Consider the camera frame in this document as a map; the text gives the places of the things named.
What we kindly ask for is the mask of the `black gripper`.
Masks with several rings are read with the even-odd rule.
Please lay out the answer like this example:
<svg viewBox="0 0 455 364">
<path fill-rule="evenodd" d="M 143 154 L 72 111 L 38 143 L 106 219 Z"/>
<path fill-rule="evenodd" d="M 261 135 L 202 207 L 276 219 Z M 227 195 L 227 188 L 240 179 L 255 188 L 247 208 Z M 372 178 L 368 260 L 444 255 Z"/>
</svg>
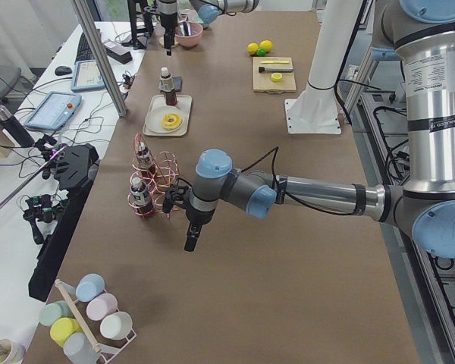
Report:
<svg viewBox="0 0 455 364">
<path fill-rule="evenodd" d="M 200 237 L 202 226 L 212 220 L 215 212 L 215 201 L 200 199 L 193 192 L 192 187 L 175 184 L 165 191 L 162 211 L 169 214 L 175 206 L 185 210 L 186 217 L 190 222 L 184 250 L 193 252 Z"/>
<path fill-rule="evenodd" d="M 163 36 L 164 48 L 167 56 L 171 56 L 174 46 L 174 29 L 177 27 L 177 1 L 158 0 L 157 10 L 160 15 L 160 23 L 166 30 Z"/>
</svg>

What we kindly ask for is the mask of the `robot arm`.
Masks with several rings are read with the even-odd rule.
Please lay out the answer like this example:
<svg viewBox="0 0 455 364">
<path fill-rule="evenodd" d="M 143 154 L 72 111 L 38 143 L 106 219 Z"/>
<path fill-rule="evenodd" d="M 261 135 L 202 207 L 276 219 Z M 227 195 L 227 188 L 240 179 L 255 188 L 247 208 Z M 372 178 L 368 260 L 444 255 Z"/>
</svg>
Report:
<svg viewBox="0 0 455 364">
<path fill-rule="evenodd" d="M 405 75 L 407 137 L 388 148 L 394 184 L 333 184 L 238 169 L 219 149 L 204 151 L 190 185 L 169 187 L 162 203 L 189 220 L 193 251 L 219 201 L 264 218 L 286 202 L 330 215 L 366 215 L 399 228 L 427 253 L 455 259 L 455 1 L 382 1 L 373 46 L 394 52 Z"/>
<path fill-rule="evenodd" d="M 174 44 L 174 31 L 178 25 L 177 1 L 159 0 L 157 10 L 160 15 L 160 23 L 165 29 L 163 36 L 166 54 L 171 56 L 171 48 Z M 259 0 L 190 0 L 190 4 L 201 18 L 204 24 L 212 23 L 222 14 L 250 13 L 254 11 Z"/>
</svg>

